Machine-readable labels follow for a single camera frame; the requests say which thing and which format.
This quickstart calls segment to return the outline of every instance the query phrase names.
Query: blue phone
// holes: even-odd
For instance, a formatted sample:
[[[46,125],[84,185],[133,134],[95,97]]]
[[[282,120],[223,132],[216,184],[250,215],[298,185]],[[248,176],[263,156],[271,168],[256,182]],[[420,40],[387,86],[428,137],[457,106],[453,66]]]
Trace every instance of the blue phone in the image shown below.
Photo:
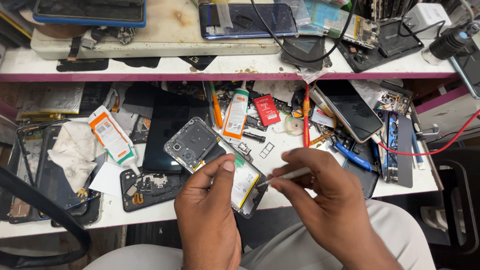
[[[277,37],[294,36],[297,25],[287,4],[257,4],[257,9]],[[216,4],[201,4],[200,30],[205,39],[270,37],[251,4],[228,4],[233,28],[220,27]]]

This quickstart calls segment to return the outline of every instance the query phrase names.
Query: glue tube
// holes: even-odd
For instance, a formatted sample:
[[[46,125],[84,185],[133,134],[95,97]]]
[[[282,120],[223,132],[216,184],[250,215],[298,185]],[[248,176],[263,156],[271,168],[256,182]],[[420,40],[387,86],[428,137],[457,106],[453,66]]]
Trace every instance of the glue tube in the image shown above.
[[[137,168],[138,155],[130,138],[113,119],[105,106],[100,106],[89,117],[88,124],[105,151],[122,167],[130,167],[140,175]]]
[[[243,134],[243,126],[247,120],[248,91],[247,81],[243,81],[240,88],[235,89],[232,100],[227,108],[223,121],[223,138],[229,142],[240,142]]]

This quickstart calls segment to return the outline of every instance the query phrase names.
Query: left hand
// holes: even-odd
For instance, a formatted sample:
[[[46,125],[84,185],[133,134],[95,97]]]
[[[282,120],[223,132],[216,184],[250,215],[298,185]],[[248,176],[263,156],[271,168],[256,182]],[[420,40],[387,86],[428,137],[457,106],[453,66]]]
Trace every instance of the left hand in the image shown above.
[[[230,202],[234,161],[228,154],[207,163],[175,199],[185,270],[235,270],[240,265],[241,240]]]

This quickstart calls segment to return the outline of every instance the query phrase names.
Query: cracked phone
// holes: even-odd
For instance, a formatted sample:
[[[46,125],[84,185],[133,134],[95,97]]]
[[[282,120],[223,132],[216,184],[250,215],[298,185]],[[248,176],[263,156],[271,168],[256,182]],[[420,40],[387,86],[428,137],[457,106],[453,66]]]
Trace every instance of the cracked phone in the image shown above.
[[[235,155],[235,176],[231,191],[232,208],[249,219],[257,209],[267,186],[256,187],[266,181],[265,175],[246,160],[231,144],[224,140],[199,117],[194,117],[164,146],[178,164],[194,173],[219,156]]]

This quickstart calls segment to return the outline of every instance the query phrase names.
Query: solder wire spool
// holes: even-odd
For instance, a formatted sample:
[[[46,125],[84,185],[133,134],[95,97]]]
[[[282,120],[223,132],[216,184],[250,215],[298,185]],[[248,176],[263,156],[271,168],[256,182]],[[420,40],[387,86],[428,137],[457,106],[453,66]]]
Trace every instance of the solder wire spool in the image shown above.
[[[287,133],[292,136],[300,136],[303,134],[303,122],[291,115],[287,116],[283,127],[285,128],[285,131],[278,132],[275,129],[273,129],[273,131],[277,134]]]

